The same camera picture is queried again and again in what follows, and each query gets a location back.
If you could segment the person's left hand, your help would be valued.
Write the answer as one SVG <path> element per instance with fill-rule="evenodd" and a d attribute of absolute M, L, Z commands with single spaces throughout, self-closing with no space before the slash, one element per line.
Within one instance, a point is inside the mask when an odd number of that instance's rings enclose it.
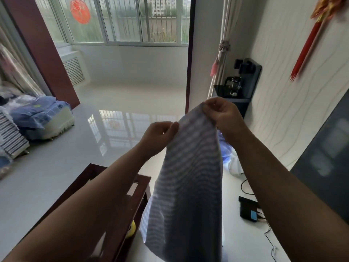
<path fill-rule="evenodd" d="M 167 130 L 173 122 L 151 123 L 139 142 L 142 158 L 149 160 L 159 154 L 170 143 L 167 142 Z"/>

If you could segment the person's right hand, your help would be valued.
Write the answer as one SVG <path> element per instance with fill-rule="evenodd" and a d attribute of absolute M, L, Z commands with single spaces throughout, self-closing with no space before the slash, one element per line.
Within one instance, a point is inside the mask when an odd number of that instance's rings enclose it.
<path fill-rule="evenodd" d="M 248 129 L 237 106 L 232 102 L 222 97 L 214 97 L 204 101 L 203 104 L 204 103 L 218 104 L 218 120 L 216 127 L 221 131 L 225 140 L 231 145 L 241 132 Z"/>

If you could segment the blue white striped cloth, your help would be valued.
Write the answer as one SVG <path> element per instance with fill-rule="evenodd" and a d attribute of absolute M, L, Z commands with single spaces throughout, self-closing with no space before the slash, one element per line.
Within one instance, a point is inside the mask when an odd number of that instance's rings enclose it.
<path fill-rule="evenodd" d="M 165 262 L 221 262 L 223 161 L 203 103 L 179 121 L 143 212 L 143 243 Z"/>

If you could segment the person's left forearm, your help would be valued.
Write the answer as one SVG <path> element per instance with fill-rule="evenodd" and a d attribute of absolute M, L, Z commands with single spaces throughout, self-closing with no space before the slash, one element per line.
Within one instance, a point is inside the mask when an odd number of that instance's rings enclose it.
<path fill-rule="evenodd" d="M 93 251 L 141 167 L 152 157 L 136 145 L 64 201 L 2 262 L 79 262 Z"/>

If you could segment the person's right forearm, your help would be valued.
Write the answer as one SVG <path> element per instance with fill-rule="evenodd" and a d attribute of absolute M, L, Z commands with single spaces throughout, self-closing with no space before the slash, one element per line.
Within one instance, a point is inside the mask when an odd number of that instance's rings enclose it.
<path fill-rule="evenodd" d="M 250 130 L 224 130 L 291 262 L 349 262 L 349 225 L 291 174 Z"/>

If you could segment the glass kettle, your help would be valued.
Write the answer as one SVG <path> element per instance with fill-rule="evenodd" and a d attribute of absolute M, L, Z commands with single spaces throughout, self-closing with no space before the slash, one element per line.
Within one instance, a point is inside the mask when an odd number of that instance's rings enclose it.
<path fill-rule="evenodd" d="M 242 78 L 239 76 L 229 76 L 225 79 L 224 90 L 225 96 L 236 98 L 242 89 Z"/>

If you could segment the blue water bottle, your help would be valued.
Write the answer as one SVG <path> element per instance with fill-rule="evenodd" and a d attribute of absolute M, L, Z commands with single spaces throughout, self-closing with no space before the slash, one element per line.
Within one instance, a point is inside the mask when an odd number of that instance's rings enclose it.
<path fill-rule="evenodd" d="M 218 135 L 218 141 L 220 145 L 222 161 L 223 163 L 228 163 L 230 161 L 233 148 L 229 143 L 226 142 L 225 137 L 223 136 L 221 131 L 218 130 L 217 135 Z"/>

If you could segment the black tea water dispenser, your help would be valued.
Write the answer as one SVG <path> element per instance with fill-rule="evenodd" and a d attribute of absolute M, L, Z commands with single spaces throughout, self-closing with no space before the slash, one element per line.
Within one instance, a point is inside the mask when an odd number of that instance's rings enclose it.
<path fill-rule="evenodd" d="M 237 76 L 228 76 L 221 85 L 214 85 L 212 97 L 222 97 L 235 104 L 244 118 L 257 87 L 262 66 L 251 58 L 236 59 Z"/>

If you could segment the white plastic bag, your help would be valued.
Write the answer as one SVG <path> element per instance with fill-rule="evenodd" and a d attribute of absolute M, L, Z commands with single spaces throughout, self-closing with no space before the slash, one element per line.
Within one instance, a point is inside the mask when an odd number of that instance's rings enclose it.
<path fill-rule="evenodd" d="M 244 171 L 242 169 L 242 165 L 241 165 L 240 160 L 238 158 L 238 154 L 234 148 L 232 148 L 232 151 L 231 151 L 231 154 L 229 157 L 228 171 L 231 175 L 236 176 L 236 177 L 239 177 L 242 174 L 244 174 Z"/>

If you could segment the beige curtain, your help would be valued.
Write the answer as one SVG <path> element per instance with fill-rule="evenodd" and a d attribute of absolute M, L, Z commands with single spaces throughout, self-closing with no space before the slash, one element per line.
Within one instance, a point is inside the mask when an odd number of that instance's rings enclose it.
<path fill-rule="evenodd" d="M 244 0 L 224 0 L 221 30 L 220 30 L 220 41 L 229 40 L 230 42 L 231 35 L 238 22 L 238 17 L 241 11 L 243 1 Z M 212 77 L 210 88 L 208 91 L 208 96 L 207 96 L 208 99 L 211 98 L 213 95 L 214 85 L 220 84 L 221 82 L 221 79 L 223 77 L 225 60 L 228 52 L 219 53 L 219 50 L 218 50 L 218 53 L 217 53 L 217 57 L 219 58 L 218 72 L 214 77 Z"/>

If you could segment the dark red wooden table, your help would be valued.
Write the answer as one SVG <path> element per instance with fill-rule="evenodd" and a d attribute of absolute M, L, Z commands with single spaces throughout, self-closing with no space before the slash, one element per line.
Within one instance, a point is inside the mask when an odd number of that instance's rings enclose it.
<path fill-rule="evenodd" d="M 29 232 L 73 193 L 78 191 L 87 182 L 92 181 L 105 169 L 106 167 L 104 166 L 90 163 Z M 86 262 L 126 262 L 136 232 L 139 229 L 143 211 L 151 195 L 149 187 L 150 180 L 151 177 L 148 176 L 139 174 L 136 176 L 126 196 L 121 199 L 120 205 L 117 206 L 113 220 L 108 225 L 105 234 L 99 240 L 95 250 Z M 126 239 L 125 236 L 133 220 L 137 226 L 136 232 L 133 237 Z"/>

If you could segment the black box with blue label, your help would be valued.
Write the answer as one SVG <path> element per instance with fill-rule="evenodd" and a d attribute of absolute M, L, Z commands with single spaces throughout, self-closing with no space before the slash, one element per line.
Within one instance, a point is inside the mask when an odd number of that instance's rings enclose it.
<path fill-rule="evenodd" d="M 242 196 L 238 197 L 238 201 L 240 203 L 240 217 L 254 223 L 257 222 L 258 209 L 261 209 L 259 203 Z"/>

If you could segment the yellow round object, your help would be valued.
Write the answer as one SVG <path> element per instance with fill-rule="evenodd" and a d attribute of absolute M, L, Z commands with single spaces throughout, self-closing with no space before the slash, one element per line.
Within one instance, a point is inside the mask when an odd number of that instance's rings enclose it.
<path fill-rule="evenodd" d="M 135 223 L 135 221 L 133 220 L 132 223 L 131 223 L 131 225 L 130 225 L 130 227 L 129 227 L 129 229 L 128 229 L 128 231 L 127 231 L 127 234 L 126 234 L 125 238 L 128 239 L 128 238 L 133 237 L 133 235 L 134 235 L 135 232 L 136 232 L 136 228 L 137 228 L 136 223 Z"/>

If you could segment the white radiator cover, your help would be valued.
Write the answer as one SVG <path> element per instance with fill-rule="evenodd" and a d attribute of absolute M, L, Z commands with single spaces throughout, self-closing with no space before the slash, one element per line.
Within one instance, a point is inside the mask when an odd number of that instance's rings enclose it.
<path fill-rule="evenodd" d="M 74 88 L 88 85 L 91 82 L 90 74 L 80 51 L 60 54 L 60 59 Z"/>

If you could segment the black television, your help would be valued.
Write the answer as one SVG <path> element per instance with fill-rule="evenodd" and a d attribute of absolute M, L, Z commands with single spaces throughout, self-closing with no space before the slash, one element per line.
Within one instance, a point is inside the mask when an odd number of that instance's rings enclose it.
<path fill-rule="evenodd" d="M 291 173 L 349 224 L 349 89 Z"/>

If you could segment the white framed window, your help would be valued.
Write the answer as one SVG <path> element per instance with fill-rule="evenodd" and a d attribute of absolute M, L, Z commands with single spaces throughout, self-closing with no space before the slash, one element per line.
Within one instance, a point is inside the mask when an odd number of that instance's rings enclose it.
<path fill-rule="evenodd" d="M 88 24 L 73 18 L 70 1 L 35 0 L 57 46 L 188 46 L 191 0 L 82 0 Z"/>

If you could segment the red hanging knot decoration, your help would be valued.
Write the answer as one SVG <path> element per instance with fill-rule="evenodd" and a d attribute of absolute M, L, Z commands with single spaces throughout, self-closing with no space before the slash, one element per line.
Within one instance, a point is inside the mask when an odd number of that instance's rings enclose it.
<path fill-rule="evenodd" d="M 294 80 L 300 74 L 306 59 L 311 54 L 311 50 L 315 45 L 321 28 L 344 8 L 346 2 L 347 0 L 317 1 L 315 8 L 313 9 L 313 12 L 310 16 L 311 19 L 315 20 L 315 23 L 291 71 L 289 78 L 290 82 L 294 82 Z"/>

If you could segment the blue folded bedding pile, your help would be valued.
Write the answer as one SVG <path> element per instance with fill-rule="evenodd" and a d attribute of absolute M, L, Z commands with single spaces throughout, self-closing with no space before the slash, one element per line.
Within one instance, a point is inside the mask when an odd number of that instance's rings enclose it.
<path fill-rule="evenodd" d="M 3 107 L 29 141 L 53 139 L 75 125 L 71 106 L 52 96 L 21 95 Z"/>

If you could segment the round red window decoration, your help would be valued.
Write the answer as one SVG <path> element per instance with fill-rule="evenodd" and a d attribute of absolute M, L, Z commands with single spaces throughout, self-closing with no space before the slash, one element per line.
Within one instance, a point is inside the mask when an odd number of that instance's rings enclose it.
<path fill-rule="evenodd" d="M 88 6 L 82 0 L 71 0 L 70 11 L 73 18 L 80 24 L 88 24 L 91 18 Z"/>

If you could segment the striped folded cushion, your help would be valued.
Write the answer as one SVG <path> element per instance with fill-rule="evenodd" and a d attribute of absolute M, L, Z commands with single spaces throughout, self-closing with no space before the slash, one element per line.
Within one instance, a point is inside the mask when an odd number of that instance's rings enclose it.
<path fill-rule="evenodd" d="M 11 115 L 0 106 L 0 148 L 8 157 L 15 159 L 27 153 L 29 141 L 20 133 Z"/>

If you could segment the patterned sheer curtain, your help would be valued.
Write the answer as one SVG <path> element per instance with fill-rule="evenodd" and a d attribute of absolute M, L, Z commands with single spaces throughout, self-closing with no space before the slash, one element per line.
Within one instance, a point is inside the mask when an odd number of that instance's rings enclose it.
<path fill-rule="evenodd" d="M 22 64 L 6 32 L 0 24 L 0 86 L 10 87 L 20 94 L 34 97 L 45 96 Z"/>

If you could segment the dark red wooden door frame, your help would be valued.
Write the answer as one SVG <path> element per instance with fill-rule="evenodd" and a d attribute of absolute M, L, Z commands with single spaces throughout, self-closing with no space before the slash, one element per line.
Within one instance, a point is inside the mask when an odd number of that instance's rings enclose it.
<path fill-rule="evenodd" d="M 72 109 L 80 104 L 35 0 L 0 0 L 50 93 Z"/>

